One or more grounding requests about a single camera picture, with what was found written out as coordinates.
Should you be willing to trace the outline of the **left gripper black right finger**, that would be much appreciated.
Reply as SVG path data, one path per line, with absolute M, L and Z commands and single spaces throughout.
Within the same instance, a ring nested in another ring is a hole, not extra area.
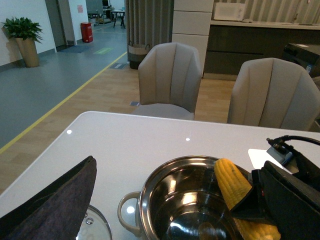
M 268 213 L 282 240 L 320 238 L 320 192 L 266 161 L 260 172 Z

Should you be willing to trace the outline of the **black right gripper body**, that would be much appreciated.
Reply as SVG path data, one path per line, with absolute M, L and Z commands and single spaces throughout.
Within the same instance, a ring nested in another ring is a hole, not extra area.
M 293 146 L 271 146 L 266 152 L 284 170 L 307 185 L 320 184 L 320 168 Z

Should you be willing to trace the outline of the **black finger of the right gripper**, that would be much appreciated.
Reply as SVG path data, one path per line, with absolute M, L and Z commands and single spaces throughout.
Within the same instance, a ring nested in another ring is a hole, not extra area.
M 275 221 L 266 203 L 261 174 L 262 170 L 260 169 L 251 171 L 249 179 L 251 180 L 252 188 L 230 212 L 234 218 L 239 220 L 275 225 Z

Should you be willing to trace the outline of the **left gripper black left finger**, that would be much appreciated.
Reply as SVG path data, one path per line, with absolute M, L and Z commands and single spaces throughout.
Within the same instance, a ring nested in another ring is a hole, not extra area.
M 2 240 L 76 239 L 93 194 L 97 162 L 88 156 L 0 219 Z

